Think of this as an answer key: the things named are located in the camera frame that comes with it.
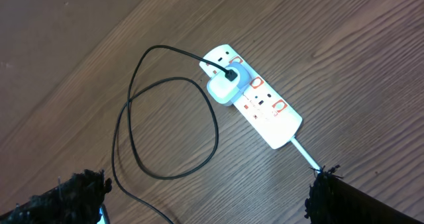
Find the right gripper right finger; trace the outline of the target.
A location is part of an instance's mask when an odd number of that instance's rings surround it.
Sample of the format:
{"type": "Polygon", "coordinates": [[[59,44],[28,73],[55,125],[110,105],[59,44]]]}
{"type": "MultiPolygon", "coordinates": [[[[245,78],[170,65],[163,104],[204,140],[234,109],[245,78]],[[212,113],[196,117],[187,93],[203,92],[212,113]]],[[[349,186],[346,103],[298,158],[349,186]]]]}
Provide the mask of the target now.
{"type": "Polygon", "coordinates": [[[314,169],[315,180],[304,203],[304,217],[311,224],[422,224],[345,183],[335,174],[339,167],[314,169]]]}

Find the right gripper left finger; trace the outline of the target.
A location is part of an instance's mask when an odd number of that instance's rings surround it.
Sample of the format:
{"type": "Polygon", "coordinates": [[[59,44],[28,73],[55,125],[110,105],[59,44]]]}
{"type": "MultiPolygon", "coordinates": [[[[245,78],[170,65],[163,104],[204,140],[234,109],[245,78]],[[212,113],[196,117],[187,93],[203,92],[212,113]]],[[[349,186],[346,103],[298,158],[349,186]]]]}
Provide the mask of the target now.
{"type": "Polygon", "coordinates": [[[42,195],[1,215],[8,224],[96,224],[101,218],[105,195],[112,190],[112,179],[104,171],[84,170],[42,195]]]}

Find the Samsung Galaxy smartphone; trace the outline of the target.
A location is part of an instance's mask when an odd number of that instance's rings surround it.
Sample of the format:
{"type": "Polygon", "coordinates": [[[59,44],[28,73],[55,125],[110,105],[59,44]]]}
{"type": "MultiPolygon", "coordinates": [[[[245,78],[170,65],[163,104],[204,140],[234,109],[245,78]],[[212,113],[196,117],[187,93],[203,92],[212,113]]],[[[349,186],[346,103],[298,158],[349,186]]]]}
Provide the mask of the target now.
{"type": "Polygon", "coordinates": [[[97,224],[110,224],[110,220],[107,214],[107,210],[104,204],[101,204],[99,208],[100,219],[97,224]]]}

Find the white power strip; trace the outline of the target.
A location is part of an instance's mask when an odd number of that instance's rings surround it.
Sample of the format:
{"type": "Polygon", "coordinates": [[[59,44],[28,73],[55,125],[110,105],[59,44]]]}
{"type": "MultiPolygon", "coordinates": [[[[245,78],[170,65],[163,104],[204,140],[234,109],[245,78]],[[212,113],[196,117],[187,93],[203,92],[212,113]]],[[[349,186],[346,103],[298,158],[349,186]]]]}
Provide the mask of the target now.
{"type": "Polygon", "coordinates": [[[240,54],[228,44],[223,44],[209,51],[203,59],[199,65],[210,79],[219,72],[224,72],[225,77],[233,81],[237,75],[228,70],[227,66],[233,62],[242,64],[252,76],[252,80],[232,105],[271,148],[278,149],[290,142],[299,150],[302,149],[295,137],[302,117],[240,54]]]}

